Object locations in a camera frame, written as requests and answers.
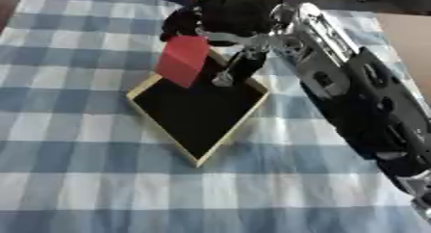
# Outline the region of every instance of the wooden box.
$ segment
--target wooden box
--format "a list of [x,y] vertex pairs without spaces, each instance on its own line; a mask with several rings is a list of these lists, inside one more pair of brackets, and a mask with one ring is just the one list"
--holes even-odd
[[166,132],[196,167],[207,161],[268,96],[268,90],[252,78],[233,88],[214,86],[211,78],[225,64],[212,51],[190,88],[152,74],[127,94],[132,106]]

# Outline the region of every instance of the black object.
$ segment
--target black object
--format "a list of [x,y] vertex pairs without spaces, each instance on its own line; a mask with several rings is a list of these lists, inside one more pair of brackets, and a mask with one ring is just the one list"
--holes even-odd
[[256,71],[264,66],[266,62],[266,52],[256,53],[255,57],[254,59],[247,59],[241,52],[232,56],[226,67],[232,67],[229,73],[234,79],[234,85],[244,83]]
[[410,91],[368,49],[341,71],[350,79],[344,95],[316,97],[302,87],[338,133],[402,191],[397,177],[411,177],[431,164],[431,123]]
[[188,89],[161,79],[135,98],[196,159],[216,144],[264,94],[248,84],[219,88],[212,79],[223,69],[208,57]]
[[[270,13],[283,0],[197,0],[192,5],[172,13],[164,22],[161,41],[178,34],[196,36],[197,22],[205,31],[229,33],[239,37],[266,34],[274,25]],[[210,41],[210,45],[228,46],[234,43]]]

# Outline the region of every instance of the blue checkered tablecloth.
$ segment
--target blue checkered tablecloth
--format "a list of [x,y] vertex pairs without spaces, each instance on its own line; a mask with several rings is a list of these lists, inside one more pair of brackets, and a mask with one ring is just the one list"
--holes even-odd
[[[190,166],[125,98],[157,62],[176,8],[21,1],[0,37],[1,233],[430,232],[274,56],[256,76],[265,105]],[[414,86],[372,13],[330,14]]]

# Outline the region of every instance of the red block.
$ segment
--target red block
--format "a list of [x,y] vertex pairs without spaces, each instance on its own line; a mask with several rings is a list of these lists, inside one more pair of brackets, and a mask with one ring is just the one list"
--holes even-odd
[[196,79],[210,51],[201,37],[171,39],[156,67],[156,72],[181,87],[188,88]]

